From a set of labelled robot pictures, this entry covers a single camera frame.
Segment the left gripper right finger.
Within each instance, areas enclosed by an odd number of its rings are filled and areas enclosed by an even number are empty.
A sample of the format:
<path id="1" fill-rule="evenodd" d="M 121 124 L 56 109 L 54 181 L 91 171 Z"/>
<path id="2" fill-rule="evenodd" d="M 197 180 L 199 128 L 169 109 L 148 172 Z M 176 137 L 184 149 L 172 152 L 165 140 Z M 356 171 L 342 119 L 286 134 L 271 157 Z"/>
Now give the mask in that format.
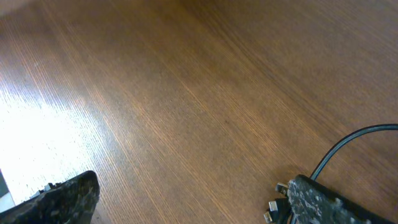
<path id="1" fill-rule="evenodd" d="M 288 183 L 287 197 L 299 223 L 393 224 L 305 175 Z"/>

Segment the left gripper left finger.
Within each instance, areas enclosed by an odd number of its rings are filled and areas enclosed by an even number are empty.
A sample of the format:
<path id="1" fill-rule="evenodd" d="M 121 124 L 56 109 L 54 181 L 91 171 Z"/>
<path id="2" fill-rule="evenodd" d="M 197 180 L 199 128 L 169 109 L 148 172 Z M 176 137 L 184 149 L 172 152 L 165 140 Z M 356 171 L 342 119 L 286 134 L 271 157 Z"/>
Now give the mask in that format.
<path id="1" fill-rule="evenodd" d="M 65 182 L 49 183 L 29 200 L 1 212 L 1 224 L 88 224 L 99 199 L 98 177 L 88 170 Z"/>

